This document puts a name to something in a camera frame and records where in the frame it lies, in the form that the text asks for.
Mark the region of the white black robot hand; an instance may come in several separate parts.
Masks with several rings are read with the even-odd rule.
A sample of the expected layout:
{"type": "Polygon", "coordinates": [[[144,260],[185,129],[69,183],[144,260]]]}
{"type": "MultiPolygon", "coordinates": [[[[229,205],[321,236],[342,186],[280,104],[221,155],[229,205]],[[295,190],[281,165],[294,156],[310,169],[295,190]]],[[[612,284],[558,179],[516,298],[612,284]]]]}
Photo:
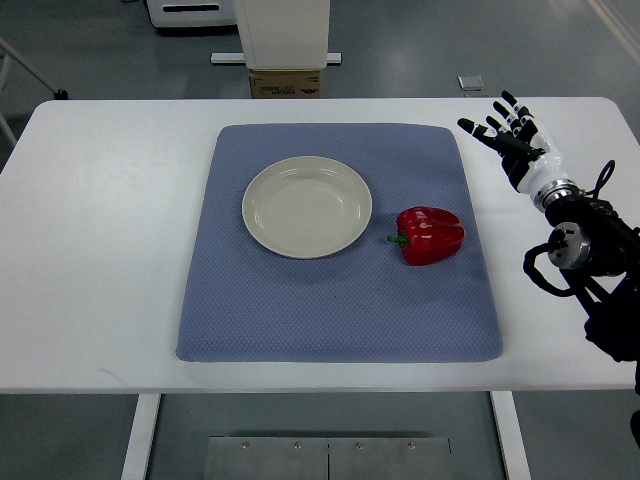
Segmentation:
{"type": "Polygon", "coordinates": [[[511,186],[543,211],[553,196],[576,189],[563,170],[563,155],[548,129],[510,92],[493,103],[498,118],[484,124],[461,118],[457,125],[501,158],[511,186]]]}

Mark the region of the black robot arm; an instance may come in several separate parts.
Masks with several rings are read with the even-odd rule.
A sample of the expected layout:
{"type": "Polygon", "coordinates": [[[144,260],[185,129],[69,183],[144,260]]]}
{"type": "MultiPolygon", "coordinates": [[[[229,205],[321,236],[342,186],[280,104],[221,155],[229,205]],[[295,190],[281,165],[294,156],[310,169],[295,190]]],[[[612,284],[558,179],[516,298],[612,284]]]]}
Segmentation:
{"type": "Polygon", "coordinates": [[[639,362],[639,229],[628,226],[599,193],[615,162],[584,191],[565,180],[543,193],[552,227],[525,253],[524,273],[556,297],[575,297],[587,315],[586,339],[616,362],[639,362]]]}

